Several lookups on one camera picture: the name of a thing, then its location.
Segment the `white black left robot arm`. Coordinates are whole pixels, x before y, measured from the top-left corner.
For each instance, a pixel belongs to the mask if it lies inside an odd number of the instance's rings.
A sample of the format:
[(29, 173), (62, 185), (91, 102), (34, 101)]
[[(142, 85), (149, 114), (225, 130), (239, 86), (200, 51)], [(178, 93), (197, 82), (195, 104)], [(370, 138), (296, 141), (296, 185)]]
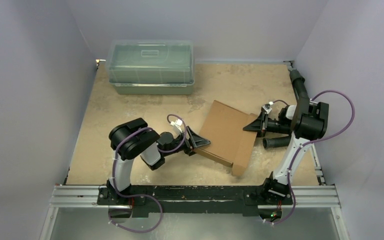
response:
[(160, 168), (167, 156), (183, 152), (194, 155), (195, 150), (206, 147), (211, 141), (196, 134), (185, 121), (175, 114), (167, 116), (176, 136), (165, 131), (157, 133), (143, 118), (137, 118), (116, 126), (109, 133), (110, 147), (114, 150), (109, 186), (109, 197), (118, 205), (129, 199), (131, 172), (136, 157), (151, 169)]

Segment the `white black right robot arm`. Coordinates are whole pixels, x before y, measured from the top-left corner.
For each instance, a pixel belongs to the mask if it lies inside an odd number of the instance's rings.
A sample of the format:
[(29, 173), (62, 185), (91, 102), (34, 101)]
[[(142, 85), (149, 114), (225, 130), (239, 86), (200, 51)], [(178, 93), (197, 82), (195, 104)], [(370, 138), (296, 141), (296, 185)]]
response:
[(320, 140), (328, 127), (329, 104), (303, 100), (286, 104), (277, 119), (269, 117), (273, 101), (264, 104), (258, 117), (243, 127), (262, 139), (265, 149), (286, 147), (277, 168), (267, 177), (257, 194), (268, 204), (291, 194), (292, 180), (303, 156), (315, 140)]

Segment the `brown cardboard box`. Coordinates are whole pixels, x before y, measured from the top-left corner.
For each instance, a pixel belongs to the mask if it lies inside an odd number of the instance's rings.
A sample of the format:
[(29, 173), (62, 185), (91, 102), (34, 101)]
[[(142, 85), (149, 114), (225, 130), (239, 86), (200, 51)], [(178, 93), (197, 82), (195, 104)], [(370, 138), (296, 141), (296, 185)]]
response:
[(231, 175), (241, 177), (246, 171), (257, 133), (245, 131), (257, 115), (245, 113), (214, 100), (199, 131), (199, 136), (210, 141), (209, 145), (195, 152), (216, 163), (231, 168)]

